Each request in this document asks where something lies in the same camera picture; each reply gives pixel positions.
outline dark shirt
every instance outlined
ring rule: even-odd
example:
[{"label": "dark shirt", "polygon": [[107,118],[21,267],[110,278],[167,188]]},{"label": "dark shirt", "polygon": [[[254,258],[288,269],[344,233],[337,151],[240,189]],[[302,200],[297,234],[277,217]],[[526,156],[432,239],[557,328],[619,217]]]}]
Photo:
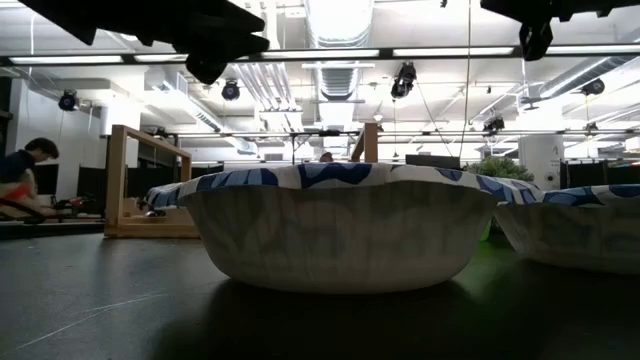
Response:
[{"label": "dark shirt", "polygon": [[14,152],[0,160],[0,183],[19,182],[27,169],[33,170],[36,159],[24,150]]}]

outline camera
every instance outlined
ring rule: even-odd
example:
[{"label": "camera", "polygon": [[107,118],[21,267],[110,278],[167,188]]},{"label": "camera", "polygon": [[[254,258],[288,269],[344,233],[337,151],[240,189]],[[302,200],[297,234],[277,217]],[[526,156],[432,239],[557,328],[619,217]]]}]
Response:
[{"label": "camera", "polygon": [[240,97],[240,88],[238,87],[237,80],[227,80],[227,83],[222,88],[222,97],[228,101],[238,100]]}]

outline white wall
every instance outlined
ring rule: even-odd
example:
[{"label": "white wall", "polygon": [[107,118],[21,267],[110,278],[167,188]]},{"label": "white wall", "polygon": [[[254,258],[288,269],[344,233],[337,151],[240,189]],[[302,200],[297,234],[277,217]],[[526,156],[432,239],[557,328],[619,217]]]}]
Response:
[{"label": "white wall", "polygon": [[79,167],[104,167],[106,143],[100,141],[101,121],[83,112],[63,112],[56,101],[27,88],[23,80],[14,80],[11,92],[7,153],[17,151],[37,137],[58,145],[60,158],[43,164],[59,164],[56,197],[76,196]]}]

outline black equipment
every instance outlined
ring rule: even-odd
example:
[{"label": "black equipment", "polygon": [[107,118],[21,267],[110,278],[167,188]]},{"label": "black equipment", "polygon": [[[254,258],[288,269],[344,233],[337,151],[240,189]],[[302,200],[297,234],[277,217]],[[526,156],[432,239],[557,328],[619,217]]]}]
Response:
[{"label": "black equipment", "polygon": [[502,129],[504,129],[504,119],[502,118],[502,115],[496,115],[484,122],[482,131],[490,131],[491,133],[489,135],[484,136],[492,136]]},{"label": "black equipment", "polygon": [[228,101],[238,100],[240,97],[240,88],[238,87],[237,80],[227,80],[227,83],[222,88],[222,98]]},{"label": "black equipment", "polygon": [[527,61],[535,61],[547,53],[553,41],[552,18],[567,22],[574,14],[584,12],[595,12],[599,18],[607,17],[615,8],[640,5],[640,0],[482,0],[480,5],[522,23],[522,55]]},{"label": "black equipment", "polygon": [[455,156],[405,155],[407,165],[433,166],[442,169],[460,170],[460,158]]},{"label": "black equipment", "polygon": [[77,92],[75,90],[65,90],[64,95],[60,97],[58,101],[58,107],[63,111],[76,111],[80,100],[76,97]]},{"label": "black equipment", "polygon": [[588,95],[600,95],[604,92],[604,81],[595,79],[580,89],[580,93],[584,96]]},{"label": "black equipment", "polygon": [[394,99],[400,99],[407,95],[413,89],[413,82],[418,78],[416,75],[416,68],[412,62],[405,62],[402,64],[398,75],[393,80],[393,87],[391,87],[391,96]]},{"label": "black equipment", "polygon": [[[92,45],[98,29],[134,35],[145,46],[154,41],[188,54],[186,65],[198,80],[215,82],[227,63],[268,50],[259,17],[226,0],[20,0],[78,40]],[[96,11],[87,16],[88,6]]]}]

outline blue patterned paper bowl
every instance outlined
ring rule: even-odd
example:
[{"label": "blue patterned paper bowl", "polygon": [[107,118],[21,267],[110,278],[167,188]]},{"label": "blue patterned paper bowl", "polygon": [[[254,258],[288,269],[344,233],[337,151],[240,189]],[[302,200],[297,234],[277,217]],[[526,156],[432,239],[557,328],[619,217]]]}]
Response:
[{"label": "blue patterned paper bowl", "polygon": [[640,185],[551,191],[535,204],[499,206],[496,217],[516,251],[532,260],[640,274]]},{"label": "blue patterned paper bowl", "polygon": [[498,201],[529,191],[511,185],[429,167],[334,163],[208,175],[148,198],[186,206],[212,261],[232,278],[285,291],[383,293],[460,272]]}]

